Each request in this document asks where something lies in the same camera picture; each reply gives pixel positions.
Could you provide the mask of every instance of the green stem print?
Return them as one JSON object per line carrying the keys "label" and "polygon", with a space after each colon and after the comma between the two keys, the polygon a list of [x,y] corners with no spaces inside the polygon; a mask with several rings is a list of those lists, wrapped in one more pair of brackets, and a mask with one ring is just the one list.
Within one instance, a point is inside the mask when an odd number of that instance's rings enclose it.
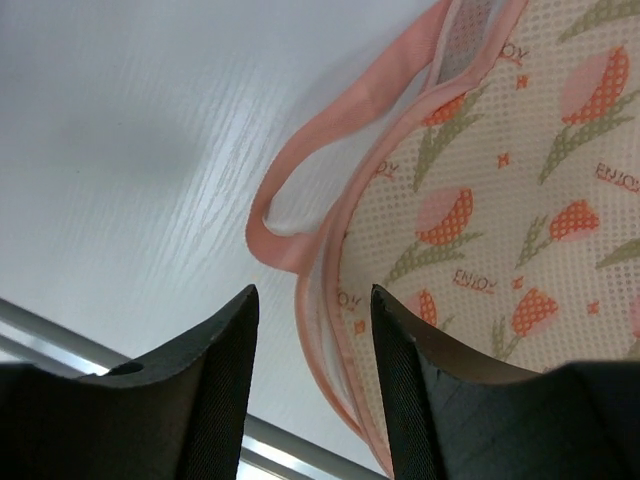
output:
{"label": "green stem print", "polygon": [[424,245],[424,242],[416,240],[400,255],[400,258],[382,281],[382,286],[388,287],[399,278],[427,265],[463,259],[465,255],[459,252],[458,248],[480,236],[482,236],[482,233],[463,233],[451,243],[433,245],[423,249],[420,249],[420,247]]}
{"label": "green stem print", "polygon": [[558,38],[565,42],[604,23],[640,15],[640,0],[598,0]]}
{"label": "green stem print", "polygon": [[491,331],[491,350],[496,360],[506,361],[518,346],[522,337],[515,335],[505,346],[504,344],[505,317],[501,317],[499,322],[493,322]]}
{"label": "green stem print", "polygon": [[616,248],[612,253],[604,257],[596,264],[596,270],[610,267],[616,263],[633,260],[640,257],[640,238],[630,240],[627,243]]}
{"label": "green stem print", "polygon": [[529,230],[527,231],[527,237],[524,240],[524,245],[520,251],[520,256],[518,257],[516,268],[522,267],[525,263],[553,243],[553,238],[548,237],[536,245],[538,237],[547,224],[547,217],[548,215],[545,215],[542,218],[536,217],[535,220],[531,222]]}
{"label": "green stem print", "polygon": [[564,127],[553,141],[551,152],[538,177],[538,184],[542,185],[558,165],[578,147],[633,120],[634,117],[618,115],[624,107],[631,103],[638,95],[640,95],[640,90],[620,97],[607,113],[585,123],[573,135],[569,134],[572,125]]}
{"label": "green stem print", "polygon": [[418,152],[418,163],[413,177],[412,188],[414,192],[418,191],[422,181],[427,175],[427,172],[443,150],[458,135],[484,116],[482,113],[476,113],[473,115],[470,115],[469,113],[487,87],[488,84],[477,89],[475,92],[470,93],[464,98],[464,100],[461,100],[461,103],[459,104],[457,103],[457,99],[454,99],[449,104],[441,107],[442,109],[448,109],[448,113],[451,114],[452,117],[442,124],[438,133],[434,135],[433,126],[429,126],[422,137],[420,150]]}
{"label": "green stem print", "polygon": [[627,359],[629,360],[640,360],[640,339],[637,339],[631,345],[631,348],[627,352]]}

